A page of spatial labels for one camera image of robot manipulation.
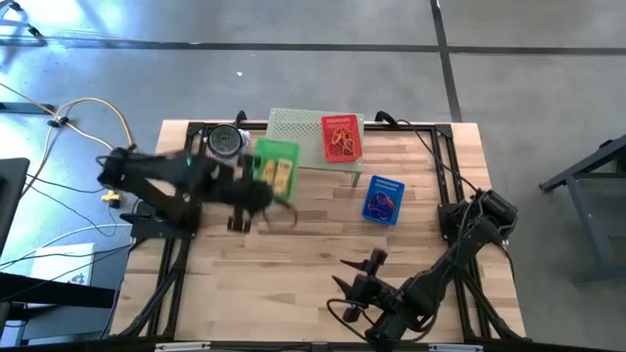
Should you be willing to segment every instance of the yellow cable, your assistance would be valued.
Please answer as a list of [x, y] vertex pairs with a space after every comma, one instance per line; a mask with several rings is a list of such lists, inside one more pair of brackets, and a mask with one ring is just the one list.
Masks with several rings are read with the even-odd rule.
[[[38, 106], [40, 109], [50, 113], [53, 115], [53, 119], [55, 121], [59, 121], [60, 118], [60, 114], [61, 112], [63, 112], [63, 110], [67, 109], [67, 110], [71, 110], [71, 108], [73, 108], [74, 106], [78, 105], [79, 103], [83, 103], [83, 102], [98, 102], [98, 103], [102, 103], [104, 105], [106, 105], [107, 107], [109, 107], [111, 110], [113, 110], [113, 112], [115, 112], [115, 114], [117, 115], [117, 117], [119, 117], [119, 120], [121, 121], [121, 125], [124, 127], [124, 132], [126, 132], [126, 138], [128, 139], [128, 144], [130, 146], [133, 145], [133, 138], [132, 135], [130, 134], [130, 129], [128, 128], [128, 123], [126, 122], [126, 118], [124, 117], [124, 115], [116, 108], [114, 107], [111, 103], [107, 102], [104, 99], [100, 99], [100, 98], [81, 98], [81, 99], [76, 99], [74, 101], [71, 101], [67, 104], [65, 104], [64, 106], [60, 107], [56, 112], [44, 107], [43, 105], [39, 104], [38, 102], [30, 99], [29, 97], [27, 97], [26, 95], [18, 92], [17, 90], [7, 86], [6, 84], [0, 82], [0, 86], [12, 91], [13, 93], [21, 96], [22, 98], [28, 100], [29, 102], [35, 104], [36, 106]], [[78, 127], [74, 126], [73, 124], [71, 124], [71, 122], [67, 123], [67, 126], [69, 126], [69, 128], [73, 129], [74, 131], [76, 131], [78, 134], [82, 135], [83, 137], [89, 138], [91, 140], [94, 140], [96, 142], [101, 143], [102, 145], [104, 145], [105, 147], [107, 147], [110, 151], [112, 151], [113, 147], [111, 146], [111, 144], [107, 143], [105, 140], [100, 139], [96, 136], [90, 135], [89, 133], [86, 133], [82, 130], [80, 130]], [[46, 160], [48, 159], [48, 155], [50, 153], [50, 136], [52, 135], [52, 130], [54, 128], [50, 127], [50, 129], [48, 129], [48, 135], [46, 136], [46, 142], [44, 144], [44, 149], [43, 149], [43, 155], [41, 156], [41, 160], [39, 161], [39, 165], [37, 166], [37, 170], [35, 171], [35, 173], [33, 174], [33, 176], [39, 177], [39, 173], [41, 173], [41, 170], [43, 169], [44, 164], [46, 163]], [[35, 181], [35, 178], [32, 178], [24, 187], [23, 191], [22, 191], [22, 196], [26, 194], [26, 192], [30, 189], [30, 187], [32, 186], [32, 184]]]

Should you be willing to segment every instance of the blue basket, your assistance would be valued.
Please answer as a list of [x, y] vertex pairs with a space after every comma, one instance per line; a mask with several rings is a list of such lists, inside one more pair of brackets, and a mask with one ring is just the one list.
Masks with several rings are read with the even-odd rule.
[[368, 195], [363, 204], [363, 217], [385, 225], [395, 225], [400, 215], [404, 184], [372, 176]]

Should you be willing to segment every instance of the wooden tabletop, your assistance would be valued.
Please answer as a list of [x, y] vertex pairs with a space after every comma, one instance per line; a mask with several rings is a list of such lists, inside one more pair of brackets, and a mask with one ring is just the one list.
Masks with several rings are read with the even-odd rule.
[[[156, 152], [182, 149], [188, 122], [165, 120]], [[452, 126], [462, 175], [477, 187], [490, 189], [477, 125]], [[264, 131], [252, 133], [253, 137], [259, 135], [264, 135]], [[257, 221], [249, 234], [229, 233], [226, 221], [232, 208], [220, 204], [203, 206], [201, 230], [189, 254], [176, 339], [358, 340], [326, 308], [329, 298], [343, 298], [331, 275], [351, 283], [357, 274], [341, 265], [339, 259], [361, 261], [369, 257], [373, 248], [383, 248], [389, 255], [380, 276], [399, 286], [408, 277], [429, 268], [447, 248], [436, 219], [440, 199], [434, 160], [415, 134], [367, 131], [363, 150], [365, 170], [356, 189], [350, 187], [348, 174], [299, 170], [293, 200], [298, 209], [295, 229], [270, 232], [264, 222]], [[397, 226], [385, 227], [361, 216], [374, 174], [406, 185]], [[455, 199], [452, 191], [448, 190], [450, 199]], [[470, 195], [471, 189], [466, 187], [465, 193]], [[126, 328], [153, 293], [162, 247], [163, 241], [148, 240], [131, 253], [112, 333]], [[488, 244], [478, 253], [477, 260], [485, 295], [509, 326], [524, 335], [507, 258]], [[455, 291], [448, 287], [446, 292], [437, 322], [425, 341], [462, 341]], [[168, 296], [164, 302], [166, 314]], [[470, 297], [469, 307], [472, 326], [478, 331]], [[375, 318], [378, 312], [375, 308], [370, 310]], [[163, 315], [161, 326], [165, 321]], [[368, 324], [363, 321], [355, 326], [363, 331]]]

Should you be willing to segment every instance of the white cable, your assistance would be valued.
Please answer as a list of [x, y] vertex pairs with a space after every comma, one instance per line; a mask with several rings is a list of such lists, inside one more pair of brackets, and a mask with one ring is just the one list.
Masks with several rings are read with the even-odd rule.
[[[131, 225], [131, 224], [105, 224], [105, 225], [98, 225], [98, 226], [88, 226], [88, 227], [84, 227], [84, 228], [81, 228], [81, 229], [78, 229], [78, 230], [70, 231], [70, 232], [68, 232], [68, 233], [66, 233], [66, 234], [62, 234], [62, 235], [58, 236], [57, 238], [55, 238], [55, 239], [53, 239], [53, 240], [51, 240], [51, 241], [48, 241], [48, 242], [46, 242], [46, 243], [44, 243], [44, 244], [41, 244], [39, 247], [35, 248], [34, 250], [32, 250], [32, 251], [30, 251], [30, 252], [28, 252], [28, 253], [24, 254], [23, 256], [21, 256], [20, 258], [15, 259], [15, 260], [24, 259], [24, 258], [26, 258], [28, 255], [30, 255], [30, 254], [32, 254], [32, 253], [34, 253], [34, 252], [36, 252], [36, 251], [37, 251], [37, 249], [39, 249], [39, 248], [43, 248], [43, 247], [47, 247], [48, 245], [50, 245], [50, 244], [52, 244], [52, 243], [54, 243], [54, 242], [60, 241], [60, 240], [62, 240], [62, 239], [64, 239], [64, 238], [66, 238], [66, 237], [68, 237], [68, 236], [71, 236], [71, 235], [74, 235], [74, 234], [78, 234], [78, 233], [81, 233], [81, 232], [83, 232], [83, 231], [95, 230], [96, 228], [98, 228], [98, 229], [103, 229], [103, 228], [109, 228], [109, 227], [115, 227], [115, 226], [117, 226], [117, 227], [119, 227], [119, 226], [123, 226], [123, 227], [131, 227], [132, 225]], [[8, 267], [12, 266], [13, 264], [15, 264], [15, 262], [14, 262], [14, 263], [12, 263], [12, 264], [7, 264], [7, 265], [5, 265], [4, 267], [0, 268], [0, 270], [5, 270], [6, 268], [8, 268]]]

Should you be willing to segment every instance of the red basket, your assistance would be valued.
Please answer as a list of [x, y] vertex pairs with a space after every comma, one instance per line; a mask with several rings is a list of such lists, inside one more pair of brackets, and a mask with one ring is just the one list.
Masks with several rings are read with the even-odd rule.
[[322, 117], [324, 157], [328, 162], [351, 162], [363, 155], [356, 115]]

